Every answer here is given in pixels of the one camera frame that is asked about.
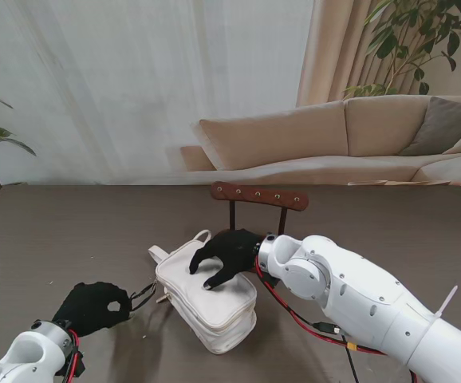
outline white curtain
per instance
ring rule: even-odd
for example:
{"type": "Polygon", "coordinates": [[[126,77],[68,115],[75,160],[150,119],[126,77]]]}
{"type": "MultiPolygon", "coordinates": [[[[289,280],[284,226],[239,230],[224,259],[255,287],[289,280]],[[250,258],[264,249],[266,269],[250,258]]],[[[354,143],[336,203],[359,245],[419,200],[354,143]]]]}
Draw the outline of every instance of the white curtain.
{"type": "Polygon", "coordinates": [[[293,108],[312,0],[0,0],[3,182],[174,172],[199,118],[293,108]]]}

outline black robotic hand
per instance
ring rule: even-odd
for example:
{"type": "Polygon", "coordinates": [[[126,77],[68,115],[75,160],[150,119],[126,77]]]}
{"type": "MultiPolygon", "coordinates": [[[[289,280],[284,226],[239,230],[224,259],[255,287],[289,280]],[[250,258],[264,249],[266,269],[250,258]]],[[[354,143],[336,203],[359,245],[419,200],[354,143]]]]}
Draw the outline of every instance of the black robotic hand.
{"type": "Polygon", "coordinates": [[[213,289],[231,280],[237,273],[254,267],[256,245],[264,237],[245,229],[218,233],[206,246],[198,249],[190,262],[190,274],[194,274],[204,259],[218,257],[223,268],[204,283],[204,288],[213,289]]]}
{"type": "Polygon", "coordinates": [[[84,337],[127,321],[131,311],[132,300],[125,290],[106,282],[92,285],[78,283],[53,317],[53,322],[70,321],[69,328],[79,337],[84,337]],[[116,311],[108,308],[108,305],[113,302],[120,305],[116,311]]]}

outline beige sofa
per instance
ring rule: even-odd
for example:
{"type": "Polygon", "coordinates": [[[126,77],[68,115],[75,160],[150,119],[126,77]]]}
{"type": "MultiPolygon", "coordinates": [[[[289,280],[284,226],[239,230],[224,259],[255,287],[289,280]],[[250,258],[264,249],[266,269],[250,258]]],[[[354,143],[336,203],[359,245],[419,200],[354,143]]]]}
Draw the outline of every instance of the beige sofa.
{"type": "Polygon", "coordinates": [[[461,181],[461,140],[451,154],[397,155],[423,123],[429,98],[364,97],[269,116],[201,120],[193,127],[201,146],[181,153],[198,183],[461,181]]]}

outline white bag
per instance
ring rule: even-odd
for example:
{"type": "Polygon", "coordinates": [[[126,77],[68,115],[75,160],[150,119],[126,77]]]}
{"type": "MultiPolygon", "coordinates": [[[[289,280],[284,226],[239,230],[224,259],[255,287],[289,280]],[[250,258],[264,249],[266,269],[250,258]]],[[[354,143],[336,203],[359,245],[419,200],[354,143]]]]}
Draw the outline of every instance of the white bag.
{"type": "Polygon", "coordinates": [[[149,254],[158,263],[156,278],[164,285],[165,294],[212,353],[226,353],[237,346],[255,327],[255,286],[238,274],[214,290],[205,290],[204,282],[222,266],[218,259],[206,259],[190,275],[190,261],[195,252],[211,239],[208,230],[168,254],[157,246],[149,254]],[[200,237],[207,234],[206,240],[200,237]]]}

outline table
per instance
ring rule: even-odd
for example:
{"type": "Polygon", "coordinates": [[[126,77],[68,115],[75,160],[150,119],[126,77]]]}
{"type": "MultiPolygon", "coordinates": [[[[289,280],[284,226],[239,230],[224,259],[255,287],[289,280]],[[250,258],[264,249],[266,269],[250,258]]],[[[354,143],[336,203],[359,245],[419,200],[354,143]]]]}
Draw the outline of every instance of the table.
{"type": "MultiPolygon", "coordinates": [[[[289,212],[286,234],[330,237],[392,272],[432,310],[459,284],[444,318],[461,329],[461,187],[295,189],[307,192],[310,204],[303,212],[289,212]]],[[[78,282],[140,290],[154,279],[151,245],[171,251],[201,229],[227,227],[227,206],[212,200],[204,186],[4,189],[0,357],[35,319],[52,318],[78,282]]],[[[278,214],[277,208],[238,203],[237,226],[275,231],[278,214]]],[[[210,354],[169,304],[151,300],[132,320],[81,339],[87,371],[79,382],[353,381],[341,347],[305,333],[254,275],[250,280],[258,289],[258,324],[236,349],[210,354]]],[[[312,302],[288,294],[281,284],[278,291],[301,314],[323,319],[312,302]]],[[[364,382],[387,381],[398,370],[387,357],[353,353],[353,358],[364,382]]],[[[404,369],[399,375],[399,381],[409,381],[404,369]]]]}

